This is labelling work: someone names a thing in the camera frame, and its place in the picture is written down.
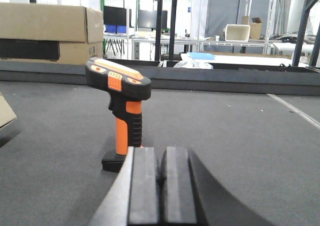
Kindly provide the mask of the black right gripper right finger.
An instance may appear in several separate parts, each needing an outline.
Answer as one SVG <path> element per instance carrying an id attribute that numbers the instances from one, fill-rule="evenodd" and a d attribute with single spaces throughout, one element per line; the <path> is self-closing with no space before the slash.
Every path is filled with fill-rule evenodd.
<path id="1" fill-rule="evenodd" d="M 191 149 L 169 146 L 162 158 L 164 226 L 271 226 L 226 190 Z"/>

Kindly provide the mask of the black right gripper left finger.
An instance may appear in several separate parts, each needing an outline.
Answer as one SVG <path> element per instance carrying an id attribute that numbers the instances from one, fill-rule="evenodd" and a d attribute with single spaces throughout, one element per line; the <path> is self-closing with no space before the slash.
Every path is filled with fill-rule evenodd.
<path id="1" fill-rule="evenodd" d="M 152 147 L 128 148 L 124 163 L 90 226 L 158 226 L 157 160 Z"/>

